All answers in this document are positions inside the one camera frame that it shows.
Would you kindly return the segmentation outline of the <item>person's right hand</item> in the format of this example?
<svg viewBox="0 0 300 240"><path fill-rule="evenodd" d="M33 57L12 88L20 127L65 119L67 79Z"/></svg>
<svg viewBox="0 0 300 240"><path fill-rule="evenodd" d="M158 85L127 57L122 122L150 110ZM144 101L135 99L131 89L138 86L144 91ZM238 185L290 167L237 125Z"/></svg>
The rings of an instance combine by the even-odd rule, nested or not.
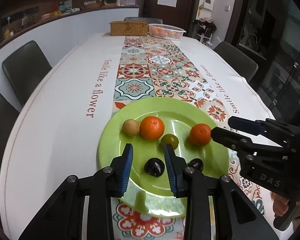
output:
<svg viewBox="0 0 300 240"><path fill-rule="evenodd" d="M271 193L273 200L273 211L276 216L283 216L288 211L289 200L275 193ZM296 205L300 207L300 201L296 202Z"/></svg>

